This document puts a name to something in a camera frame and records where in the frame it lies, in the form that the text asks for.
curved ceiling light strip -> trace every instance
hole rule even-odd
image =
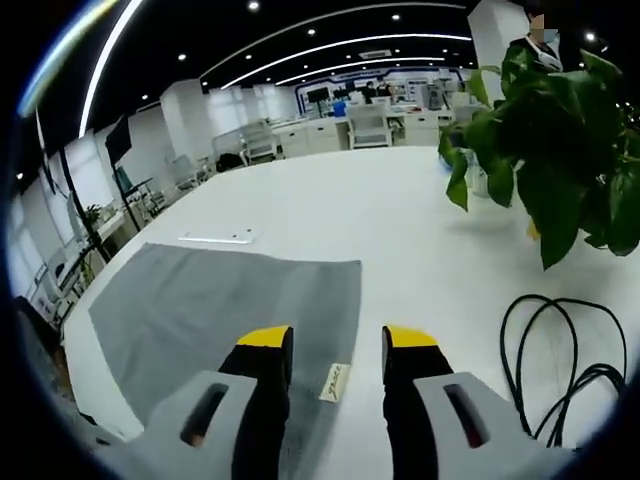
[[[262,42],[265,42],[265,41],[267,41],[267,40],[269,40],[269,39],[271,39],[273,37],[276,37],[276,36],[278,36],[278,35],[280,35],[282,33],[288,32],[290,30],[294,30],[294,29],[302,27],[304,25],[308,25],[309,23],[317,22],[319,20],[324,20],[325,18],[337,17],[338,15],[345,15],[347,13],[359,12],[359,11],[363,11],[363,10],[373,10],[373,9],[376,9],[376,8],[387,8],[387,7],[440,7],[440,8],[453,8],[453,9],[457,9],[457,10],[466,10],[466,8],[467,8],[467,7],[463,6],[463,5],[452,5],[450,3],[439,3],[439,2],[393,2],[393,3],[378,3],[378,4],[375,4],[375,5],[363,5],[363,6],[360,6],[360,7],[347,8],[345,10],[338,10],[337,12],[327,13],[327,14],[324,14],[324,15],[319,15],[317,17],[310,18],[308,20],[304,20],[304,21],[296,23],[294,25],[290,25],[288,27],[285,27],[282,30],[278,30],[275,33],[271,33],[271,34],[267,35],[266,37],[262,37],[260,40],[256,40],[255,42],[247,45],[246,47],[241,48],[237,52],[232,53],[228,57],[220,60],[213,67],[211,67],[209,70],[207,70],[202,75],[200,75],[200,78],[204,77],[205,75],[208,75],[209,73],[214,71],[216,68],[224,65],[225,63],[227,63],[229,60],[231,60],[236,55],[240,55],[242,52],[245,52],[245,51],[249,50],[250,48],[253,48],[256,45],[259,45]]]
[[[96,63],[96,66],[95,66],[95,68],[93,70],[93,74],[91,76],[91,82],[89,83],[89,88],[87,89],[87,94],[86,94],[85,100],[84,100],[84,106],[82,108],[82,117],[80,118],[80,130],[78,132],[78,136],[80,136],[80,137],[82,137],[86,133],[87,123],[89,122],[89,114],[91,113],[91,106],[93,105],[93,99],[95,97],[96,90],[98,88],[98,83],[100,82],[100,77],[102,76],[102,72],[104,70],[104,67],[106,66],[107,60],[109,59],[109,56],[111,55],[111,51],[113,50],[113,47],[115,46],[116,42],[118,41],[118,38],[122,34],[123,30],[125,29],[125,27],[129,23],[129,21],[131,20],[131,17],[133,17],[133,14],[136,12],[138,7],[140,7],[142,2],[143,2],[143,0],[131,0],[129,2],[129,4],[126,6],[125,10],[122,12],[122,15],[120,16],[120,18],[116,22],[116,25],[113,27],[113,30],[111,31],[111,34],[109,35],[109,38],[107,39],[107,42],[105,43],[104,47],[102,48],[102,51],[100,52],[100,57],[98,57],[98,62]],[[262,43],[264,41],[267,41],[267,40],[269,40],[269,39],[271,39],[271,38],[273,38],[273,37],[275,37],[277,35],[280,35],[281,33],[288,32],[289,30],[293,30],[295,28],[299,28],[302,25],[307,25],[307,24],[312,23],[312,22],[317,22],[317,21],[323,20],[325,18],[331,18],[331,17],[335,17],[337,15],[344,15],[346,13],[352,13],[352,12],[357,12],[357,11],[362,11],[362,10],[371,10],[371,9],[375,9],[375,8],[385,8],[385,7],[440,7],[440,8],[453,8],[453,9],[458,9],[458,10],[465,10],[466,9],[466,7],[464,7],[463,5],[451,5],[451,4],[448,4],[448,3],[438,3],[438,2],[394,2],[394,3],[380,3],[380,4],[376,4],[376,5],[364,5],[364,6],[360,6],[360,7],[354,7],[354,8],[348,8],[348,9],[345,9],[345,10],[339,10],[337,12],[332,12],[332,13],[328,13],[328,14],[325,14],[325,15],[319,15],[317,17],[310,18],[308,20],[304,20],[302,22],[299,22],[299,23],[296,23],[296,24],[291,25],[289,27],[286,27],[286,28],[283,28],[281,30],[278,30],[275,33],[267,35],[266,37],[263,37],[260,40],[257,40],[255,42],[247,45],[246,47],[241,48],[237,52],[232,53],[231,55],[227,56],[226,58],[224,58],[220,62],[216,63],[213,67],[211,67],[209,70],[207,70],[205,73],[203,73],[200,78],[202,78],[203,76],[205,76],[208,73],[212,72],[213,70],[215,70],[216,68],[220,67],[221,65],[224,65],[226,62],[231,60],[236,55],[239,55],[242,52],[245,52],[245,51],[249,50],[250,48],[253,48],[256,45],[258,45],[258,44],[260,44],[260,43]]]
[[[131,0],[129,4],[125,7],[122,15],[118,18],[113,30],[109,34],[109,38],[107,38],[107,42],[102,47],[102,51],[100,52],[100,57],[98,57],[98,62],[96,63],[95,68],[93,69],[93,74],[91,75],[91,81],[89,82],[89,88],[87,89],[87,95],[84,99],[84,106],[82,107],[82,117],[80,117],[80,130],[78,132],[78,137],[84,136],[87,131],[87,123],[89,122],[89,114],[91,113],[91,106],[93,105],[93,98],[96,95],[96,90],[98,89],[98,83],[100,83],[100,77],[102,77],[102,71],[104,67],[107,65],[107,60],[109,60],[109,56],[113,51],[113,47],[116,46],[116,42],[120,38],[120,35],[124,31],[125,27],[133,17],[133,14],[136,13],[138,7],[142,4],[144,0]]]
[[[242,80],[249,78],[253,75],[255,75],[256,73],[260,73],[264,70],[267,70],[268,68],[274,67],[276,65],[279,65],[281,63],[284,62],[288,62],[289,60],[293,60],[294,58],[298,58],[298,57],[302,57],[304,55],[308,55],[310,53],[315,53],[315,52],[319,52],[321,50],[326,50],[328,48],[333,48],[333,47],[341,47],[343,45],[350,45],[352,43],[360,43],[360,42],[369,42],[369,41],[373,41],[373,40],[389,40],[389,39],[394,39],[394,38],[442,38],[442,39],[446,39],[446,40],[460,40],[460,41],[465,41],[465,42],[470,42],[472,39],[471,37],[460,37],[457,35],[441,35],[438,33],[398,33],[398,34],[392,34],[392,35],[375,35],[372,37],[362,37],[362,38],[354,38],[353,40],[344,40],[342,42],[336,42],[336,43],[329,43],[327,45],[322,45],[320,47],[315,47],[315,48],[311,48],[309,50],[305,50],[303,52],[298,52],[298,53],[294,53],[293,55],[289,55],[288,57],[284,57],[281,58],[280,60],[276,60],[275,62],[271,62],[267,65],[264,65],[260,68],[256,68],[255,70],[249,72],[249,73],[245,73],[244,75],[236,78],[235,80],[231,80],[229,83],[227,83],[226,85],[224,85],[221,90],[225,90],[227,88],[229,88],[232,85],[235,85],[238,82],[241,82]]]
[[[344,63],[342,65],[336,65],[334,67],[321,68],[314,72],[303,73],[302,75],[296,75],[295,77],[287,78],[286,80],[280,80],[276,82],[277,86],[284,85],[285,83],[293,82],[294,80],[300,80],[301,78],[316,75],[318,73],[330,72],[332,70],[338,70],[341,68],[358,67],[360,65],[369,65],[372,63],[384,63],[384,62],[442,62],[444,57],[402,57],[402,58],[379,58],[377,60],[364,60],[362,62]]]

computer monitor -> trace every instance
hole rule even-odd
[[[320,103],[329,99],[329,89],[327,87],[311,90],[308,94],[309,103]]]
[[[341,98],[347,98],[349,96],[349,92],[344,89],[334,90],[333,96],[339,100]]]
[[[105,146],[109,152],[111,164],[115,165],[131,150],[131,135],[129,134],[129,119],[123,116],[118,120],[115,128],[107,135]]]
[[[122,191],[125,193],[133,188],[133,183],[131,183],[129,175],[127,175],[127,172],[125,172],[122,167],[116,168],[115,173],[113,174],[113,181],[119,183],[122,187]]]

white table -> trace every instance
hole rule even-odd
[[[640,254],[618,259],[579,242],[545,273],[538,244],[525,235],[528,221],[521,206],[504,210],[471,196],[467,214],[449,202],[446,184],[447,174],[431,147],[335,152],[213,177],[131,240],[67,320],[67,358],[79,408],[124,438],[142,429],[109,372],[88,308],[145,242],[294,260],[362,261],[351,375],[317,479],[392,476],[382,415],[385,324],[429,332],[456,371],[470,371],[508,397],[498,349],[507,306],[532,292],[577,297],[614,310],[626,330],[629,365],[634,365],[640,346]],[[219,236],[221,228],[252,228],[258,235],[248,245],[178,240],[187,233]],[[514,361],[516,341],[533,306],[524,310],[507,334]],[[613,324],[590,310],[569,311],[580,340],[579,369],[596,361],[621,369]],[[571,349],[567,328],[553,313],[541,319],[531,336],[523,380],[529,418],[537,422],[566,388]],[[569,412],[565,442],[587,438],[614,398],[608,386],[597,384],[579,394]]]

face mask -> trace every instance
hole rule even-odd
[[[558,29],[557,28],[545,28],[543,35],[544,35],[544,43],[551,43],[558,36]]]

black ceiling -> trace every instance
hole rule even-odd
[[[57,15],[53,18],[58,22],[59,29],[63,19],[70,18],[83,2],[66,0],[51,2],[53,3],[58,5]],[[83,39],[42,100],[40,115],[50,153],[77,137],[82,105],[95,62],[102,44],[127,3],[128,0],[118,2]],[[225,57],[283,28],[331,12],[382,3],[399,2],[323,0],[303,4],[291,0],[260,0],[259,11],[250,12],[247,8],[248,0],[144,0],[120,37],[107,64],[96,92],[88,127],[98,130],[113,123],[122,114],[134,113],[145,104],[157,101],[173,82],[197,78]],[[287,55],[354,38],[395,33],[471,36],[467,15],[478,0],[443,0],[443,3],[465,8],[391,5],[314,21],[235,56],[206,75],[203,81],[208,82],[208,88],[220,87],[240,75]],[[624,68],[626,57],[621,52],[625,49],[619,48],[624,40],[617,40],[617,36],[621,35],[620,18],[616,17],[614,22],[611,18],[614,15],[613,6],[610,2],[607,5],[608,7],[590,9],[584,2],[580,2],[580,8],[577,9],[577,0],[553,2],[554,8],[562,8],[563,12],[559,17],[564,50],[561,54],[565,63],[569,59],[569,68],[577,66],[578,48],[585,47],[583,35],[586,27],[595,29],[599,37],[611,43],[607,55]],[[400,21],[392,20],[393,14],[399,14]],[[44,42],[50,43],[53,39],[56,31],[54,23],[49,19],[45,32],[40,33],[39,38]],[[309,28],[316,30],[314,36],[307,34]],[[272,81],[278,81],[305,71],[357,61],[359,59],[356,56],[360,51],[378,48],[399,49],[400,53],[396,54],[398,56],[442,56],[442,50],[447,49],[448,53],[444,55],[446,60],[441,62],[442,65],[475,65],[472,42],[415,38],[378,40],[306,55],[247,78],[241,85],[264,83],[268,77]],[[181,53],[187,55],[183,62],[178,61]],[[245,59],[248,53],[252,55],[251,60]],[[352,55],[352,60],[347,60],[346,55]],[[304,70],[304,65],[308,65],[308,70]],[[148,95],[148,100],[143,101],[142,95]]]

